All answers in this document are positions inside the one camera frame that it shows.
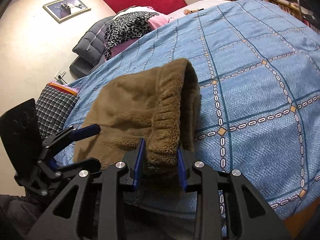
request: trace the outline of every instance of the blue plaid bedspread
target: blue plaid bedspread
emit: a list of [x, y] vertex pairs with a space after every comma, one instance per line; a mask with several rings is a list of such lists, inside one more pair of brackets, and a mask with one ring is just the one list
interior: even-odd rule
[[[239, 169], [282, 218], [320, 196], [320, 36], [278, 6], [240, 0], [193, 13], [143, 36], [80, 87], [65, 126], [81, 126], [113, 78], [180, 57], [196, 70], [202, 95], [195, 149], [199, 159]], [[74, 145], [58, 156], [72, 163]], [[195, 194], [142, 192], [128, 201], [194, 216]], [[223, 197], [220, 198], [224, 212]]]

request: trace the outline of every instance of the brown fleece blanket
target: brown fleece blanket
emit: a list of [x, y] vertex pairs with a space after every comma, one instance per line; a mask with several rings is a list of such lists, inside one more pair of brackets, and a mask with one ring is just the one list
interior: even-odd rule
[[193, 151], [199, 108], [198, 79], [185, 58], [117, 77], [101, 89], [82, 125], [96, 123], [100, 134], [78, 141], [74, 160], [94, 157], [105, 168], [122, 160], [143, 137], [148, 170], [172, 170], [179, 140]]

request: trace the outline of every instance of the picture frame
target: picture frame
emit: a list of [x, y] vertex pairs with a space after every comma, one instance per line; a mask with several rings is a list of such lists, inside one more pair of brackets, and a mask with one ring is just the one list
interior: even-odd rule
[[90, 11], [81, 0], [56, 0], [43, 5], [43, 8], [58, 22], [62, 23], [74, 16]]

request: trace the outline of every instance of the checkered cushion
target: checkered cushion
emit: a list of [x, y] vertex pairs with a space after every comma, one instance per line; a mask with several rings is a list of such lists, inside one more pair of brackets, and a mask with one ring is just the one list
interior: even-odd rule
[[75, 107], [78, 97], [47, 85], [36, 102], [38, 127], [42, 139], [63, 129], [64, 122]]

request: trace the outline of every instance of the silver bolt head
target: silver bolt head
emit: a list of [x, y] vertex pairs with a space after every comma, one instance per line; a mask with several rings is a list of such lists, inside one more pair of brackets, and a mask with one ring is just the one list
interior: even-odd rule
[[45, 189], [41, 190], [41, 195], [42, 196], [46, 196], [47, 194], [48, 194], [48, 192]]
[[82, 177], [82, 178], [88, 176], [88, 174], [89, 174], [89, 172], [86, 171], [86, 170], [82, 170], [82, 171], [79, 172], [79, 176]]
[[195, 166], [197, 168], [203, 168], [204, 167], [204, 163], [203, 162], [195, 162]]
[[241, 175], [241, 171], [239, 171], [239, 170], [232, 170], [231, 173], [233, 176], [236, 176], [236, 177], [239, 177]]
[[123, 168], [124, 166], [125, 166], [125, 163], [124, 163], [124, 162], [117, 162], [117, 163], [116, 163], [116, 167], [119, 168], [119, 169], [120, 169], [120, 168]]

